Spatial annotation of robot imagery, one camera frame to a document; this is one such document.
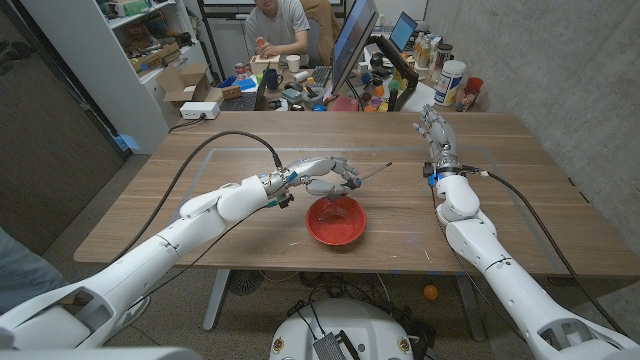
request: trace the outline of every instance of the wooden table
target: wooden table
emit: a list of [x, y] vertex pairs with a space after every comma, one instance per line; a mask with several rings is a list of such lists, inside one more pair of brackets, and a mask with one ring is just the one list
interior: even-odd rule
[[[450, 113], [461, 163], [501, 174], [536, 208], [576, 272], [582, 276], [638, 276], [640, 261], [513, 115]], [[293, 188], [289, 208], [262, 210], [230, 232], [198, 263], [227, 269], [455, 274], [460, 266], [433, 214], [422, 178], [428, 160], [411, 113], [223, 112], [215, 121], [171, 133], [75, 253], [80, 262], [110, 261], [136, 234], [175, 172], [201, 141], [223, 130], [243, 130], [270, 142], [288, 164], [303, 157], [344, 156], [362, 174], [393, 161], [352, 193], [367, 228], [354, 243], [326, 246], [305, 227], [317, 198]], [[177, 183], [146, 239], [167, 226], [189, 197], [273, 170], [269, 153], [239, 136], [214, 141]], [[533, 275], [566, 274], [526, 208], [498, 182], [472, 176], [483, 211], [505, 248]], [[202, 249], [182, 259], [192, 262]]]

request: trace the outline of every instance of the white robotic arm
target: white robotic arm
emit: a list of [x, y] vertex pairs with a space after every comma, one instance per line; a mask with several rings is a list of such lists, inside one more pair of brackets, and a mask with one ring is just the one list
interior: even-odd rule
[[[334, 171], [347, 183], [333, 185], [315, 176]], [[227, 184], [189, 200], [181, 218], [96, 275], [35, 297], [0, 317], [9, 330], [12, 347], [20, 350], [88, 349], [101, 346], [116, 322], [183, 256], [216, 240], [227, 229], [263, 207], [286, 207], [291, 186], [305, 184], [313, 195], [344, 195], [359, 179], [346, 159], [333, 157], [299, 160], [242, 184]], [[89, 302], [71, 313], [63, 300], [82, 294]]]
[[453, 129], [431, 106], [421, 113], [426, 128], [414, 128], [429, 143], [436, 191], [445, 201], [438, 219], [447, 242], [480, 271], [514, 319], [537, 359], [626, 358], [638, 344], [558, 305], [502, 247], [496, 228], [480, 210], [480, 201], [460, 175]]

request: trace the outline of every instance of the gray t-shirt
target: gray t-shirt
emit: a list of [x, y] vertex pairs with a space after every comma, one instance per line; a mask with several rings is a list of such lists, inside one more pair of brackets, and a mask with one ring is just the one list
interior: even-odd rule
[[[296, 42], [298, 31], [309, 30], [309, 21], [304, 14], [300, 0], [278, 0], [278, 14], [271, 20], [259, 7], [255, 7], [247, 18], [246, 42], [249, 54], [253, 56], [258, 47], [256, 39], [260, 36], [273, 45], [289, 45]], [[300, 64], [307, 65], [307, 55], [300, 56]]]

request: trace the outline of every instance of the computer monitor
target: computer monitor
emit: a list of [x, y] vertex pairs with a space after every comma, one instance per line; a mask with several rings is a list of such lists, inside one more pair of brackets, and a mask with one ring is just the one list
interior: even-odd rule
[[416, 29], [416, 26], [418, 26], [418, 23], [409, 17], [407, 13], [403, 11], [402, 14], [400, 14], [396, 27], [393, 28], [391, 36], [389, 37], [389, 40], [391, 40], [391, 43], [399, 52], [404, 50], [404, 47], [407, 45], [407, 41], [409, 41], [409, 38], [411, 37], [411, 34], [413, 34], [413, 30]]
[[354, 2], [336, 41], [332, 77], [333, 90], [331, 91], [333, 95], [338, 94], [345, 80], [349, 77], [351, 69], [367, 44], [376, 20], [378, 20], [378, 9], [373, 0], [356, 0]]

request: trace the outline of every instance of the table leg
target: table leg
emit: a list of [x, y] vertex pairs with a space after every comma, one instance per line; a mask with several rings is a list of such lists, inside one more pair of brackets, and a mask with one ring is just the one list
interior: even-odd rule
[[475, 341], [484, 341], [487, 335], [482, 326], [482, 317], [471, 280], [469, 280], [467, 275], [456, 275], [456, 283], [458, 284], [462, 307], [464, 308], [469, 329], [471, 330], [471, 337]]
[[213, 280], [213, 286], [211, 288], [211, 295], [209, 295], [209, 305], [207, 305], [207, 312], [204, 315], [204, 323], [202, 327], [211, 331], [216, 325], [216, 320], [220, 315], [220, 308], [222, 307], [222, 300], [224, 294], [227, 291], [227, 282], [229, 281], [229, 269], [218, 269], [216, 276]]

